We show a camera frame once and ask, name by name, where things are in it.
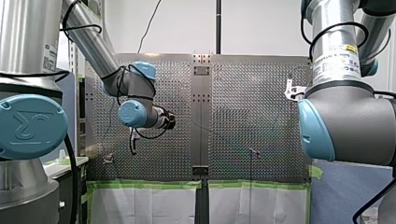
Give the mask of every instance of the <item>label sticker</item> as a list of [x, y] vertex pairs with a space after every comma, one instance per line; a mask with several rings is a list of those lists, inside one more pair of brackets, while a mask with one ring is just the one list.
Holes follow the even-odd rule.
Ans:
[[46, 44], [44, 47], [44, 62], [43, 72], [52, 73], [56, 69], [57, 49], [51, 45]]
[[314, 62], [315, 79], [323, 76], [360, 77], [361, 67], [359, 57], [357, 53], [352, 50], [353, 49], [333, 49], [318, 57]]

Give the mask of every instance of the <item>white bracket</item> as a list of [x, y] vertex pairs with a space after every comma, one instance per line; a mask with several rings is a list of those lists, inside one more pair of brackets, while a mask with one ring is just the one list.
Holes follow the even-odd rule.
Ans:
[[302, 87], [302, 86], [293, 87], [292, 84], [293, 84], [293, 79], [288, 78], [285, 95], [288, 100], [298, 102], [304, 98], [306, 87]]

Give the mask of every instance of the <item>pegboard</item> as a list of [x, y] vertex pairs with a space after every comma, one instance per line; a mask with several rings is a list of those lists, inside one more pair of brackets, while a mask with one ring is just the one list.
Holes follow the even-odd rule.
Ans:
[[306, 86], [304, 58], [214, 56], [209, 178], [308, 181], [297, 104], [286, 79]]
[[[193, 165], [208, 165], [210, 179], [309, 181], [297, 107], [283, 93], [289, 74], [293, 85], [306, 84], [307, 59], [213, 55], [203, 63], [197, 57], [117, 55], [120, 64], [153, 63], [155, 104], [177, 115], [174, 130], [155, 140], [138, 140], [136, 156], [129, 150], [129, 130], [119, 122], [115, 99], [103, 93], [100, 78], [87, 66], [88, 178], [191, 180]], [[207, 75], [197, 76], [206, 68]], [[261, 157], [250, 158], [251, 149]]]

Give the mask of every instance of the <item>blue joint cap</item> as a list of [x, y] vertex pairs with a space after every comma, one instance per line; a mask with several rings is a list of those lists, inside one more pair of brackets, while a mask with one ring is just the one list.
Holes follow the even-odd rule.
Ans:
[[61, 106], [46, 96], [20, 94], [0, 101], [0, 157], [30, 160], [50, 153], [67, 134]]
[[374, 76], [378, 71], [378, 66], [379, 66], [378, 60], [375, 59], [373, 67], [370, 69], [369, 73], [367, 73], [367, 77]]
[[326, 124], [309, 100], [298, 104], [301, 144], [306, 155], [314, 159], [334, 161], [335, 152]]
[[142, 128], [147, 120], [145, 107], [136, 100], [128, 100], [122, 103], [119, 109], [121, 122], [128, 127]]
[[[133, 65], [137, 69], [139, 69], [142, 73], [144, 73], [146, 77], [148, 77], [151, 80], [155, 80], [157, 73], [154, 65], [145, 62], [134, 62]], [[136, 70], [133, 69], [132, 71], [140, 76], [140, 73], [137, 72]]]

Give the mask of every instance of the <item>wire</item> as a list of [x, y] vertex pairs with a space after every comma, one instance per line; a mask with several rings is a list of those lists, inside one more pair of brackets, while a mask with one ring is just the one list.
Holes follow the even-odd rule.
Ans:
[[364, 59], [364, 60], [361, 60], [361, 62], [367, 62], [367, 61], [369, 61], [369, 60], [372, 60], [373, 58], [375, 58], [376, 56], [378, 56], [380, 53], [382, 53], [382, 51], [384, 51], [384, 50], [387, 48], [387, 46], [388, 46], [388, 44], [389, 44], [389, 42], [390, 42], [391, 36], [392, 36], [392, 31], [389, 29], [389, 30], [388, 30], [388, 40], [387, 40], [387, 42], [385, 43], [384, 47], [383, 47], [379, 52], [375, 53], [373, 56], [370, 56], [370, 57], [368, 57], [368, 58], [366, 58], [366, 59]]
[[162, 131], [160, 134], [151, 137], [151, 136], [145, 136], [145, 135], [143, 135], [143, 134], [140, 133], [136, 128], [134, 129], [134, 131], [135, 131], [137, 134], [139, 134], [140, 137], [142, 137], [142, 138], [144, 138], [144, 139], [148, 139], [148, 140], [153, 140], [153, 139], [156, 139], [156, 138], [159, 138], [159, 137], [163, 136], [163, 135], [166, 133], [166, 130], [167, 130], [167, 129], [164, 128], [163, 131]]
[[106, 139], [106, 137], [107, 137], [107, 135], [108, 135], [108, 132], [110, 131], [110, 128], [111, 128], [111, 126], [112, 126], [111, 116], [112, 116], [113, 108], [114, 108], [114, 105], [115, 105], [115, 104], [116, 104], [116, 101], [115, 101], [114, 98], [113, 98], [113, 103], [111, 104], [110, 110], [109, 110], [109, 112], [108, 112], [108, 126], [107, 126], [107, 129], [106, 129], [106, 131], [105, 131], [105, 134], [104, 134], [103, 137], [102, 137], [101, 146], [102, 146], [103, 151], [106, 150], [105, 147], [104, 147], [104, 143], [105, 143], [105, 139]]
[[137, 50], [137, 53], [140, 53], [140, 50], [142, 49], [143, 40], [145, 39], [146, 35], [147, 35], [148, 32], [149, 32], [149, 27], [151, 26], [152, 19], [154, 19], [154, 16], [155, 16], [155, 14], [157, 13], [157, 9], [158, 9], [158, 6], [160, 5], [161, 1], [162, 1], [162, 0], [159, 0], [159, 1], [158, 1], [157, 6], [156, 6], [155, 9], [154, 9], [154, 12], [152, 13], [151, 18], [149, 19], [148, 28], [146, 29], [146, 32], [143, 34], [142, 39], [140, 40], [140, 45], [139, 45], [139, 49]]
[[356, 213], [353, 215], [353, 223], [354, 224], [359, 224], [358, 218], [361, 216], [361, 214], [371, 207], [374, 203], [376, 203], [379, 199], [381, 199], [385, 194], [387, 194], [391, 189], [393, 189], [396, 185], [396, 178], [390, 181], [389, 184], [387, 184], [381, 191], [379, 191], [368, 203], [366, 203], [364, 206], [362, 206]]
[[72, 4], [70, 4], [69, 8], [67, 9], [66, 13], [64, 14], [64, 19], [62, 20], [63, 29], [60, 29], [60, 31], [63, 31], [64, 35], [71, 42], [74, 42], [74, 41], [70, 37], [70, 34], [67, 31], [85, 29], [85, 28], [89, 28], [89, 27], [95, 27], [95, 28], [99, 29], [98, 34], [102, 33], [102, 27], [97, 25], [97, 24], [88, 24], [88, 25], [81, 25], [81, 26], [76, 26], [76, 27], [67, 27], [67, 21], [69, 20], [70, 13], [72, 12], [72, 10], [76, 6], [76, 4], [78, 4], [79, 2], [80, 2], [79, 0], [75, 0]]
[[336, 24], [331, 25], [331, 26], [327, 27], [326, 29], [320, 31], [317, 34], [317, 36], [315, 36], [314, 40], [312, 40], [312, 44], [309, 47], [309, 60], [311, 60], [311, 62], [313, 61], [312, 54], [313, 54], [313, 51], [314, 51], [314, 46], [320, 40], [320, 38], [323, 37], [332, 28], [337, 27], [337, 26], [343, 26], [343, 25], [352, 25], [352, 26], [359, 27], [359, 28], [361, 28], [363, 30], [365, 36], [364, 36], [364, 39], [361, 41], [361, 43], [358, 45], [358, 48], [360, 48], [363, 44], [366, 43], [366, 41], [367, 41], [367, 39], [369, 37], [369, 30], [367, 30], [367, 28], [363, 24], [360, 24], [360, 23], [355, 22], [355, 21], [346, 21], [346, 22], [336, 23]]
[[304, 31], [304, 17], [303, 16], [301, 17], [300, 30], [301, 30], [301, 35], [303, 36], [303, 39], [305, 40], [305, 42], [307, 44], [309, 44], [309, 45], [312, 45], [312, 42], [305, 35], [305, 31]]
[[70, 27], [70, 28], [63, 28], [63, 29], [60, 29], [60, 31], [72, 31], [72, 30], [78, 30], [78, 29], [84, 29], [84, 28], [90, 28], [90, 27], [98, 28], [99, 34], [101, 34], [103, 31], [102, 27], [97, 24], [89, 24], [89, 25], [82, 25], [82, 26], [76, 26], [76, 27]]
[[70, 74], [70, 73], [65, 74], [65, 75], [63, 75], [63, 76], [61, 76], [61, 77], [56, 78], [56, 79], [55, 79], [55, 82], [60, 82], [60, 81], [64, 80], [66, 77], [69, 76], [69, 74]]
[[69, 134], [64, 138], [64, 143], [66, 144], [67, 154], [70, 158], [70, 167], [72, 173], [72, 208], [70, 214], [70, 223], [75, 224], [77, 219], [78, 210], [78, 168], [76, 157], [74, 154], [73, 146], [69, 138]]
[[129, 134], [129, 149], [131, 150], [131, 154], [134, 156], [136, 155], [136, 139], [134, 138], [134, 140], [132, 140], [134, 144], [132, 146], [131, 139], [133, 135], [134, 135], [134, 130], [132, 129], [131, 133]]
[[374, 91], [375, 95], [387, 95], [387, 96], [392, 96], [393, 98], [396, 98], [396, 92], [391, 92], [391, 91]]
[[54, 73], [32, 73], [32, 74], [7, 74], [0, 72], [0, 77], [19, 78], [19, 77], [56, 77], [59, 75], [70, 75], [69, 71], [59, 71]]
[[116, 84], [117, 85], [117, 103], [119, 105], [121, 105], [121, 103], [120, 103], [120, 94], [125, 95], [121, 91], [121, 86], [123, 84], [123, 80], [124, 80], [124, 77], [125, 77], [125, 74], [126, 74], [126, 67], [125, 66], [121, 66], [120, 68], [123, 69], [123, 70], [122, 70], [121, 75], [118, 77], [117, 84]]

